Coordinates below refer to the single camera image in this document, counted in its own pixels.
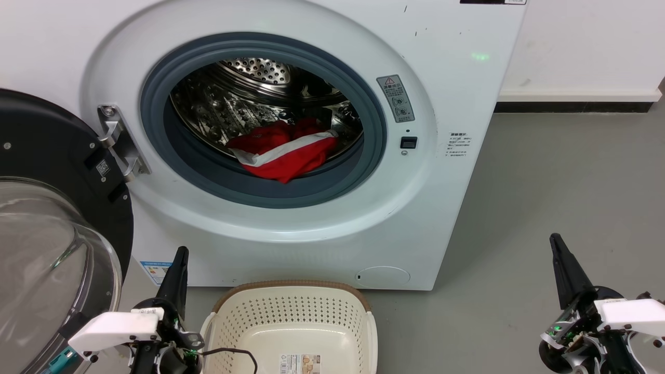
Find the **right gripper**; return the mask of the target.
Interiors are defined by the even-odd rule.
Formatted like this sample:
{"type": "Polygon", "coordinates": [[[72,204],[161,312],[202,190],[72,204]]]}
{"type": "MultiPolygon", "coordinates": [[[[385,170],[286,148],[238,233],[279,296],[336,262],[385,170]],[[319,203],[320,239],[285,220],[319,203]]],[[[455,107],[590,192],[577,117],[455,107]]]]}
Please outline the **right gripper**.
{"type": "Polygon", "coordinates": [[[553,270],[561,315],[541,335],[539,357],[556,373],[644,373],[630,346],[630,327],[602,322],[597,301],[622,301],[608,287],[594,287],[560,234],[551,234],[553,270]]]}

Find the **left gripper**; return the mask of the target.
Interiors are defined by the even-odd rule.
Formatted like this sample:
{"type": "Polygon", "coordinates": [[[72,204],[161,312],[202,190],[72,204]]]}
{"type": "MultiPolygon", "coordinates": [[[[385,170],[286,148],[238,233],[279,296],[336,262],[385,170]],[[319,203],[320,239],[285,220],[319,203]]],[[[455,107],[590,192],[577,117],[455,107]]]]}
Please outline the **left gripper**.
{"type": "Polygon", "coordinates": [[[206,346],[201,333],[184,326],[188,287],[189,249],[178,248],[156,298],[143,300],[136,308],[162,309],[156,332],[144,340],[130,343],[131,373],[200,373],[200,351],[206,346]]]}

